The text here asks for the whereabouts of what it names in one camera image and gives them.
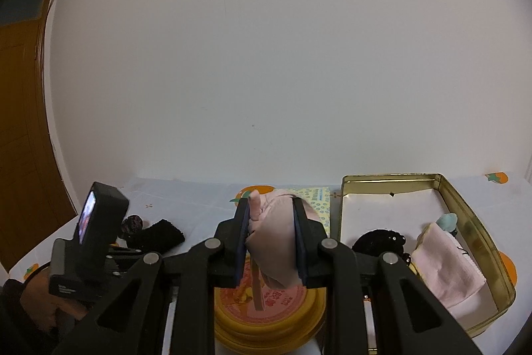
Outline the person's left hand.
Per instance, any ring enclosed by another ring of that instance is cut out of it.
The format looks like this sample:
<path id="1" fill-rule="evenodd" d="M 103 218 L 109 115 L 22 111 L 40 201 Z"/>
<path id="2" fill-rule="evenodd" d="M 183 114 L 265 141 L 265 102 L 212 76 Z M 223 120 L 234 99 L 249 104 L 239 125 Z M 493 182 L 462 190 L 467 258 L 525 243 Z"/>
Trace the person's left hand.
<path id="1" fill-rule="evenodd" d="M 36 326 L 41 331 L 50 331 L 57 325 L 56 313 L 58 311 L 75 320 L 82 320 L 87 314 L 86 308 L 76 300 L 52 295 L 49 292 L 49 283 L 50 270 L 46 267 L 33 275 L 20 297 L 24 312 L 29 315 Z"/>

